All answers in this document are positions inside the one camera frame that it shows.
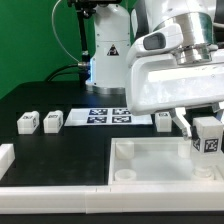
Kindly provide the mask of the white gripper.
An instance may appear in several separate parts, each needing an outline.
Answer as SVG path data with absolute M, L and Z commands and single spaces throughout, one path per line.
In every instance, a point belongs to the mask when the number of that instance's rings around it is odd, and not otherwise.
M 185 140 L 192 138 L 185 108 L 214 103 L 216 118 L 224 121 L 224 49 L 212 51 L 211 56 L 211 62 L 181 66 L 171 53 L 156 50 L 151 54 L 132 46 L 125 87 L 129 111 L 143 115 L 171 109 L 172 121 Z

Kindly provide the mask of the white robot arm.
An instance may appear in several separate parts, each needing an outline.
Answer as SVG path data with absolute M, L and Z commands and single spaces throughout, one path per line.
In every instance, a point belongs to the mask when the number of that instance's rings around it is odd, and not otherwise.
M 94 16 L 96 51 L 87 89 L 126 95 L 134 115 L 168 111 L 186 138 L 189 108 L 224 101 L 224 49 L 215 21 L 223 0 L 137 0 L 131 12 L 102 1 Z

